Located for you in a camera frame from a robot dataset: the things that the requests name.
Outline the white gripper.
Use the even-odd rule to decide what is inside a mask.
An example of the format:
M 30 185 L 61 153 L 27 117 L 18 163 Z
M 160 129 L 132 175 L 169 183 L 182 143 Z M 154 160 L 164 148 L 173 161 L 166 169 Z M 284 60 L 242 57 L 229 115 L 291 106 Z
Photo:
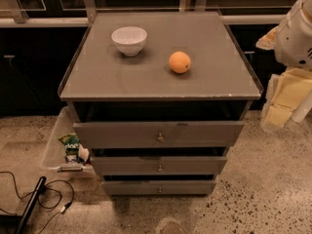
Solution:
M 269 80 L 261 112 L 261 128 L 267 133 L 282 129 L 290 120 L 301 123 L 312 109 L 312 72 L 288 68 Z

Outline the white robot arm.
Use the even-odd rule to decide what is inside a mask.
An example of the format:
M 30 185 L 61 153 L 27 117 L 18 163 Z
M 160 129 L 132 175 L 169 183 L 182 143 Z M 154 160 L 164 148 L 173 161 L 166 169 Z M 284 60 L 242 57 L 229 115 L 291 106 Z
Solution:
M 273 50 L 276 61 L 287 68 L 268 82 L 261 128 L 272 133 L 290 120 L 302 122 L 312 108 L 312 0 L 297 0 L 256 46 Z

